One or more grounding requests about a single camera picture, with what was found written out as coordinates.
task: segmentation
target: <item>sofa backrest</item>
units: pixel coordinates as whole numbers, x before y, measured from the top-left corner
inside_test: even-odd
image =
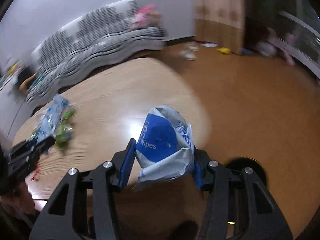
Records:
[[[128,30],[130,18],[138,9],[137,0],[122,0],[65,25],[31,53],[38,74],[46,75],[72,52],[87,48],[100,37]]]

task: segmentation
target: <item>white shoe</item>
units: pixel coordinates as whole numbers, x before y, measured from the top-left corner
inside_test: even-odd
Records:
[[[187,43],[186,47],[191,51],[198,51],[199,50],[199,46],[196,42]]]
[[[187,60],[195,60],[196,59],[196,55],[193,54],[190,50],[181,51],[181,52],[179,52],[179,54]]]

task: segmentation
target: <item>blue label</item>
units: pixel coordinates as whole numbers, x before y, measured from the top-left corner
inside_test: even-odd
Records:
[[[148,114],[136,149],[155,163],[175,153],[177,139],[170,122],[163,117]]]

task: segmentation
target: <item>person's hand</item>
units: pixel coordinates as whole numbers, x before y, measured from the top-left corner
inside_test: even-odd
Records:
[[[14,217],[18,217],[16,210],[28,215],[34,214],[35,203],[25,182],[20,183],[12,193],[1,196],[0,200],[3,208]]]

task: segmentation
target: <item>striped sofa cover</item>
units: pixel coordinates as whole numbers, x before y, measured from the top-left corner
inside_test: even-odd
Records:
[[[85,14],[47,38],[31,54],[36,81],[26,102],[35,109],[62,87],[81,82],[93,69],[120,63],[141,50],[160,50],[164,30],[153,26],[129,31],[137,0],[122,0]]]

